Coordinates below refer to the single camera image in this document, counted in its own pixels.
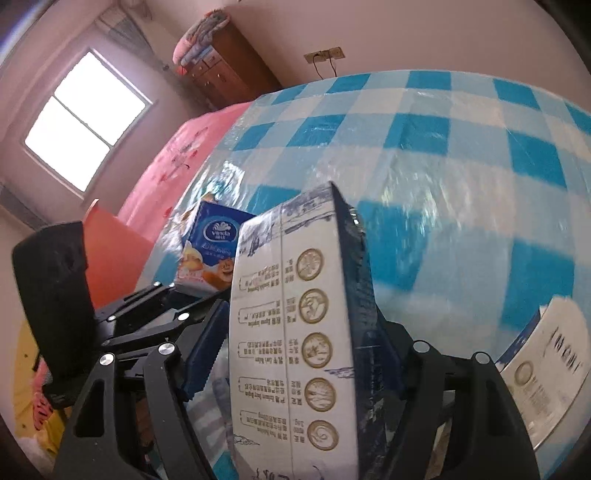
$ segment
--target white milk box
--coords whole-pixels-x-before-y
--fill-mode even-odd
[[[567,413],[591,365],[587,321],[570,298],[540,307],[496,363],[537,449]]]
[[[369,257],[334,184],[242,225],[230,305],[240,479],[379,478],[386,437]]]

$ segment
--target wooden dresser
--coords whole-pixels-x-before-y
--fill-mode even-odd
[[[282,86],[240,31],[229,23],[189,67],[192,80],[216,108],[249,102]]]

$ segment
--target yellow fabric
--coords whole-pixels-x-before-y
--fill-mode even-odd
[[[33,426],[31,381],[35,375],[33,365],[35,364],[35,358],[37,358],[37,352],[37,344],[29,324],[26,320],[23,320],[18,336],[17,357],[14,362],[12,405],[17,422],[15,433],[18,437],[35,437],[43,449],[52,455],[56,455],[65,429],[60,413],[54,411],[43,424],[43,429],[40,432],[36,431]],[[66,416],[69,416],[69,411],[70,409],[67,408]]]
[[[33,427],[33,403],[31,401],[33,397],[31,381],[35,375],[33,365],[37,352],[37,344],[29,324],[23,319],[14,361],[14,396],[12,398],[17,422],[15,433],[18,437],[33,437],[37,432]]]
[[[64,435],[65,428],[66,425],[59,413],[55,411],[43,424],[43,430],[37,432],[35,437],[37,438],[39,445],[41,445],[41,448],[55,456],[60,448],[61,437]]]

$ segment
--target window frame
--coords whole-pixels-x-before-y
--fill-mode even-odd
[[[125,131],[121,134],[115,145],[111,146],[110,143],[107,142],[104,138],[102,138],[94,129],[88,126],[81,118],[79,118],[74,112],[72,112],[64,103],[56,97],[56,90],[60,86],[61,82],[66,78],[66,76],[72,71],[72,69],[80,63],[80,61],[89,53],[93,54],[94,57],[99,60],[99,62],[109,70],[115,77],[125,85],[130,92],[132,92],[135,96],[137,96],[142,102],[144,103],[143,110],[135,117],[135,119],[129,124],[129,126],[125,129]],[[84,203],[85,200],[92,195],[92,192],[96,186],[96,183],[99,180],[100,175],[102,174],[103,170],[106,166],[111,162],[111,159],[119,146],[125,141],[125,138],[135,129],[135,127],[142,121],[144,116],[148,113],[148,111],[155,105],[155,102],[150,100],[146,95],[144,95],[135,85],[133,85],[119,70],[117,70],[113,65],[111,65],[107,59],[104,58],[96,49],[94,48],[87,48],[81,55],[75,57],[74,61],[70,62],[67,66],[67,73],[58,78],[53,84],[51,85],[51,91],[48,95],[44,95],[43,101],[41,102],[39,108],[34,112],[33,116],[31,117],[31,121],[27,128],[25,129],[24,135],[21,138],[20,144],[23,150],[29,157],[31,157],[37,164],[39,164],[42,168],[44,168],[50,175],[52,175],[57,181],[59,181],[63,186],[68,188],[72,193],[74,193],[77,197],[82,200]],[[51,165],[46,163],[39,155],[37,155],[33,150],[31,150],[27,144],[25,143],[33,125],[39,118],[41,111],[45,108],[47,102],[54,98],[66,111],[71,114],[74,118],[76,118],[85,128],[87,128],[93,135],[96,136],[100,141],[102,141],[105,145],[109,147],[109,152],[105,155],[105,158],[100,163],[99,167],[96,169],[94,175],[88,182],[86,186],[86,190],[80,190],[78,187],[74,186],[71,182],[68,181],[64,176],[62,176],[58,171],[52,168]]]

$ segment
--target blue checkered bedsheet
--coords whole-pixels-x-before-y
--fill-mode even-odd
[[[143,282],[174,278],[177,219],[206,192],[261,213],[333,180],[368,231],[376,300],[447,354],[498,357],[536,308],[591,322],[591,117],[478,74],[394,71],[256,100],[186,191]],[[547,476],[591,417],[591,382],[539,448]]]

